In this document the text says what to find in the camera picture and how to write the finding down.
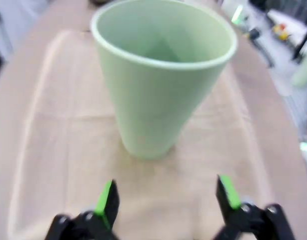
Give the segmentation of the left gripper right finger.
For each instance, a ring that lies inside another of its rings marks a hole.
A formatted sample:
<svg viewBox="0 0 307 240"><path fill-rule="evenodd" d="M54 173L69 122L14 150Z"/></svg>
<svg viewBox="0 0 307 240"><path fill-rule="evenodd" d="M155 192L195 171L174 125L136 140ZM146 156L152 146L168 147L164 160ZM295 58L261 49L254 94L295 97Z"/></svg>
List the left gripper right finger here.
<svg viewBox="0 0 307 240"><path fill-rule="evenodd" d="M264 209L242 202L227 175L218 175L216 198L224 220L215 240L238 240L253 234L257 240L294 240L295 236L281 205L272 203Z"/></svg>

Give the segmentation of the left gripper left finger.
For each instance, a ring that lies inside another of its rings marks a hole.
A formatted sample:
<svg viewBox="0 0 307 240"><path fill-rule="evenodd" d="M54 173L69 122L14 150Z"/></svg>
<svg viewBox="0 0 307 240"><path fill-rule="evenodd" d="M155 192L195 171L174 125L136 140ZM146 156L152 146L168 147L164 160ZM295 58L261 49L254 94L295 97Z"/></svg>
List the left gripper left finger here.
<svg viewBox="0 0 307 240"><path fill-rule="evenodd" d="M119 192L114 179L108 181L96 207L76 217L57 214L51 222L52 240L117 240L113 226L119 211Z"/></svg>

